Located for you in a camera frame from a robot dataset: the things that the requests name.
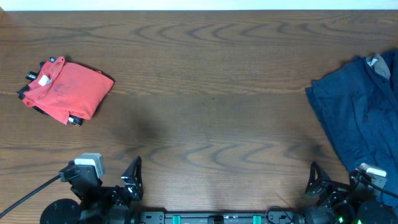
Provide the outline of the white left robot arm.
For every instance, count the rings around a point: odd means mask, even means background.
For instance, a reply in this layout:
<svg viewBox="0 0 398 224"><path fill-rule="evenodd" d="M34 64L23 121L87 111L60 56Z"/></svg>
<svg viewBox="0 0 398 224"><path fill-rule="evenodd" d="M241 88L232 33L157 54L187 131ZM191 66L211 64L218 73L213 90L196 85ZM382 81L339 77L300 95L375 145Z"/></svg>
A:
<svg viewBox="0 0 398 224"><path fill-rule="evenodd" d="M58 173L62 182L71 185L80 202L69 198L54 201L42 212L40 222L139 223L139 214L131 208L131 203L140 201L144 194L141 171L142 159L138 156L121 175L123 187L105 187L101 181L105 175L103 156L81 154Z"/></svg>

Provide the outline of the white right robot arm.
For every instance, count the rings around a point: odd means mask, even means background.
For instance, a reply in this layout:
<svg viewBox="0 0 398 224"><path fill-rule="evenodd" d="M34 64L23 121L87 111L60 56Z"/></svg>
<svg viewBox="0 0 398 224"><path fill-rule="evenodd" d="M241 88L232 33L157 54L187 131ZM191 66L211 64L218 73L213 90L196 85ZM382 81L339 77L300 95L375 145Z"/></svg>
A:
<svg viewBox="0 0 398 224"><path fill-rule="evenodd" d="M377 201L380 194L397 195L384 190L386 171L362 163L349 174L349 184L331 180L313 162L305 195L317 197L316 205L294 215L299 224L392 224L397 215L391 206Z"/></svg>

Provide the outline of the orange printed t-shirt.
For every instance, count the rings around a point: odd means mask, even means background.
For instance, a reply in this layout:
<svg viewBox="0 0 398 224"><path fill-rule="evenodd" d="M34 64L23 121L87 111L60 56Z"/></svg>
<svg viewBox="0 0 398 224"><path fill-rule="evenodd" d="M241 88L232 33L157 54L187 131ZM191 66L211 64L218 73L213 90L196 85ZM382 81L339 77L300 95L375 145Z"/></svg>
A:
<svg viewBox="0 0 398 224"><path fill-rule="evenodd" d="M63 124L70 115L89 120L114 85L114 80L99 70L68 62L64 56L45 61L39 76L28 85L24 104L37 106Z"/></svg>

